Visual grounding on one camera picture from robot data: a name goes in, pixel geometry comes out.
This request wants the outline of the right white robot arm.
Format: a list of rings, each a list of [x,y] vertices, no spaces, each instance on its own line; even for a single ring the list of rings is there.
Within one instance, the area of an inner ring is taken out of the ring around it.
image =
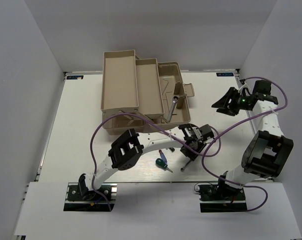
[[[271,85],[270,81],[261,79],[255,82],[252,92],[247,92],[245,87],[241,90],[231,87],[212,105],[217,112],[229,116],[246,110],[257,117],[256,134],[244,151],[240,165],[226,171],[215,188],[215,195],[224,200],[235,196],[253,180],[277,177],[293,149],[293,140],[285,137],[280,128],[279,103],[271,94]]]

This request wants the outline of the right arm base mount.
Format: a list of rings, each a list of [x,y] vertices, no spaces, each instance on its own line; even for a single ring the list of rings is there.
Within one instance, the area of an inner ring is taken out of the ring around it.
[[[194,185],[199,195],[201,213],[240,213],[248,210],[243,189],[221,193],[217,184],[199,182]]]

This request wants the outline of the beige plastic toolbox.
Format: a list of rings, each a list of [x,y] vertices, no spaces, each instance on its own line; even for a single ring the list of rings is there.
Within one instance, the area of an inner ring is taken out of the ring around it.
[[[101,111],[103,128],[120,135],[134,128],[139,133],[156,131],[139,119],[143,117],[164,130],[191,121],[188,98],[195,95],[190,83],[184,83],[176,61],[158,62],[140,59],[134,50],[103,54]],[[178,96],[171,122],[167,122],[173,96]]]

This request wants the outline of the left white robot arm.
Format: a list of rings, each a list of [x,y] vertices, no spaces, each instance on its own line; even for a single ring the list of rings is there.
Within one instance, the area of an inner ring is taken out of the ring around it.
[[[94,172],[82,174],[78,180],[78,193],[83,200],[95,197],[96,191],[117,171],[125,171],[136,165],[139,158],[149,152],[179,148],[180,152],[193,162],[214,138],[211,127],[206,124],[197,127],[183,124],[166,132],[137,133],[126,130],[112,144],[107,156],[100,164],[95,164]]]

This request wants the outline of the large silver ratchet wrench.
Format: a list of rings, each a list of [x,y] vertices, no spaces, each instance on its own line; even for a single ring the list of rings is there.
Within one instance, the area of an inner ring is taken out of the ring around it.
[[[171,106],[169,108],[168,116],[166,118],[167,122],[169,122],[169,123],[172,120],[172,116],[176,116],[177,115],[176,113],[174,113],[174,111],[176,109],[178,100],[179,100],[178,96],[176,96],[176,95],[173,96],[173,98],[172,98],[172,104],[171,104]]]

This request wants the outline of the green stubby screwdriver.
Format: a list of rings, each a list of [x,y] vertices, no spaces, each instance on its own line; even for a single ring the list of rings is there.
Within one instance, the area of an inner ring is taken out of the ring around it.
[[[165,171],[169,171],[169,172],[173,173],[173,171],[168,168],[167,163],[165,163],[161,158],[157,158],[155,160],[155,164],[157,167],[159,167]]]

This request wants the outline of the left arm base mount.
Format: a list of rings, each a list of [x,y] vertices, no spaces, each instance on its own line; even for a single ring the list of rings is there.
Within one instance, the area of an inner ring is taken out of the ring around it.
[[[103,196],[94,191],[89,191],[84,197],[81,196],[78,184],[69,183],[67,187],[64,212],[110,212],[113,210],[117,194],[117,183],[104,183],[99,192],[103,193],[110,205]]]

